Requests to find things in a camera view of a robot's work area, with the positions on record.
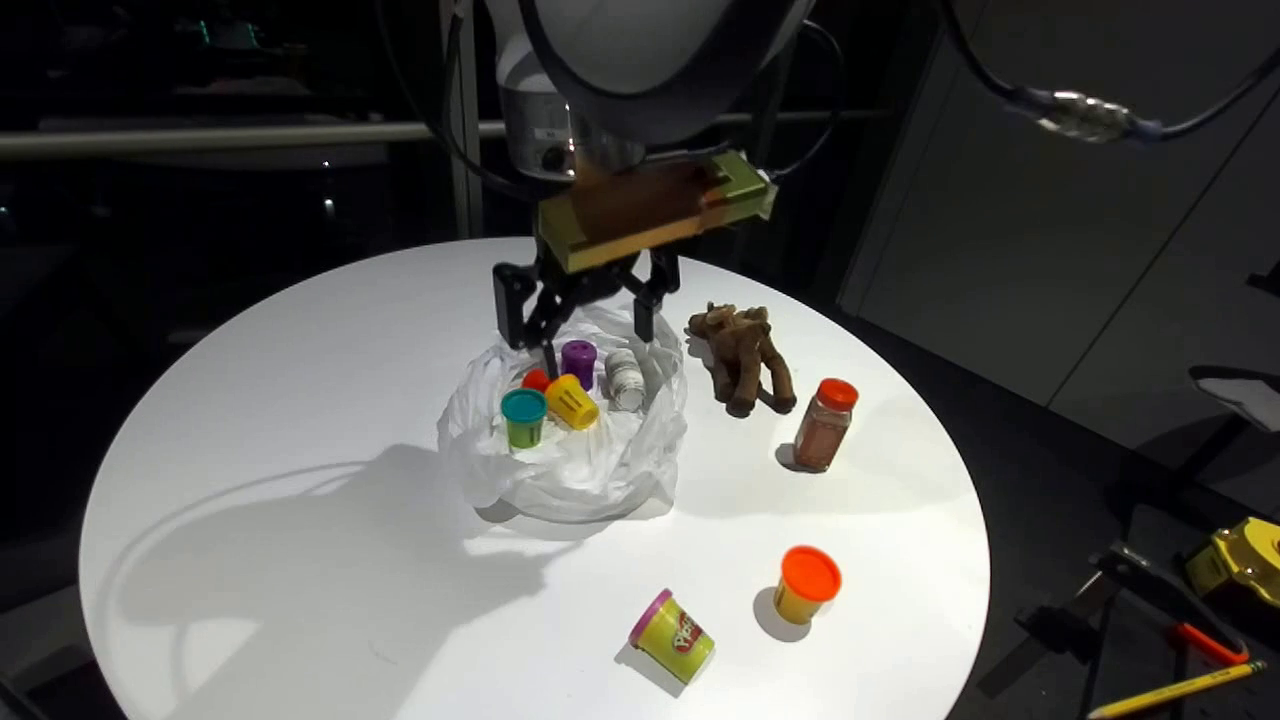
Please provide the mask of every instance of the brown toy animal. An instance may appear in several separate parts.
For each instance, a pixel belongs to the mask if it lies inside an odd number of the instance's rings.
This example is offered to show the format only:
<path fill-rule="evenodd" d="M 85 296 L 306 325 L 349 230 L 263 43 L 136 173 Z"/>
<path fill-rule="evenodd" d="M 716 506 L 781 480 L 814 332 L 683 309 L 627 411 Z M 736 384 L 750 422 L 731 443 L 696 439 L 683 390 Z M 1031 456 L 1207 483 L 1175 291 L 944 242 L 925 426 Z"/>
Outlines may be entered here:
<path fill-rule="evenodd" d="M 796 407 L 792 368 L 768 332 L 763 309 L 736 312 L 731 304 L 707 304 L 707 312 L 687 315 L 687 334 L 707 342 L 703 362 L 726 415 L 750 415 L 754 396 L 772 411 Z"/>

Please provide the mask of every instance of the orange lid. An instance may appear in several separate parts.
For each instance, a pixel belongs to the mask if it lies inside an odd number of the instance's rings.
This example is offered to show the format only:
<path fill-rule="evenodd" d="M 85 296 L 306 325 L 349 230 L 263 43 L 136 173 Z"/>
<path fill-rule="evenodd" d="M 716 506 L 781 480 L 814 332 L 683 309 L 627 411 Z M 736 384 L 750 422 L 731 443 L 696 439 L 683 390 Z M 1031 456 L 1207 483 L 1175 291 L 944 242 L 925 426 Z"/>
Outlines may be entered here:
<path fill-rule="evenodd" d="M 524 387 L 543 390 L 546 384 L 550 384 L 550 374 L 543 368 L 524 372 Z"/>
<path fill-rule="evenodd" d="M 839 374 L 829 374 L 814 384 L 814 396 L 829 404 L 829 407 L 839 407 L 847 411 L 854 404 L 854 387 L 844 384 Z"/>
<path fill-rule="evenodd" d="M 839 565 L 820 546 L 796 543 L 785 557 L 785 583 L 796 596 L 824 605 L 839 591 Z"/>

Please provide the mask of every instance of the yellow block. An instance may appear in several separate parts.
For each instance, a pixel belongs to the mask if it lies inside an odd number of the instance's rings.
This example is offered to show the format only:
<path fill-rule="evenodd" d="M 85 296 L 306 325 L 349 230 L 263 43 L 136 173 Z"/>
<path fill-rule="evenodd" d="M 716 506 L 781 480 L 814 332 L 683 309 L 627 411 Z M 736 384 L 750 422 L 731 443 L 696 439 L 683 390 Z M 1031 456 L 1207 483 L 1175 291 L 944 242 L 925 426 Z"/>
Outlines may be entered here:
<path fill-rule="evenodd" d="M 562 426 L 589 426 L 601 415 L 597 399 L 585 390 L 585 384 L 571 372 L 554 374 L 543 399 Z"/>

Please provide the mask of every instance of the small spice jar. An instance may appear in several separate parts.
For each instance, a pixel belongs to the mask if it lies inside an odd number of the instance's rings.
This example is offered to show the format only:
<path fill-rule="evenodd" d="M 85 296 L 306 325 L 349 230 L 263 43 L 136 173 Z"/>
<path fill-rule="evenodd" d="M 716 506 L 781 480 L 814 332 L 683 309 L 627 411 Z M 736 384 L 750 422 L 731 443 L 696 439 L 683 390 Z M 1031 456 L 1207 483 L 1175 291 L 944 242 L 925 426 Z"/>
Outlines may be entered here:
<path fill-rule="evenodd" d="M 832 468 L 832 461 L 844 443 L 847 420 L 852 420 L 852 404 L 854 404 L 852 384 L 844 384 L 834 374 L 820 378 L 820 387 L 813 390 L 813 399 L 805 407 L 796 443 L 792 443 L 792 465 L 800 473 Z"/>

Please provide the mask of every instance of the clear plastic bag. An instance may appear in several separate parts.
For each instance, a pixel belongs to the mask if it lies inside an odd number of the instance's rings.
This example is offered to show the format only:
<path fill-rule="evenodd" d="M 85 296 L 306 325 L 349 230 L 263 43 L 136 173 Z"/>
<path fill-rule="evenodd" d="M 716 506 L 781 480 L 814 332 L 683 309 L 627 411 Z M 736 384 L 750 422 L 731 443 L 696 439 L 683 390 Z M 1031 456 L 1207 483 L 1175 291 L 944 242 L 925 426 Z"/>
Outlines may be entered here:
<path fill-rule="evenodd" d="M 668 320 L 657 320 L 650 342 L 632 332 L 632 312 L 621 304 L 581 309 L 554 334 L 554 348 L 597 342 L 597 374 L 604 355 L 627 348 L 644 372 L 641 411 L 610 411 L 601 384 L 592 399 L 601 420 L 569 433 L 543 420 L 536 449 L 507 449 L 498 415 L 502 390 L 521 387 L 536 362 L 530 350 L 507 342 L 488 348 L 467 362 L 435 433 L 438 456 L 458 476 L 477 512 L 510 506 L 524 517 L 585 522 L 610 517 L 657 517 L 677 494 L 677 449 L 683 439 L 683 342 Z"/>

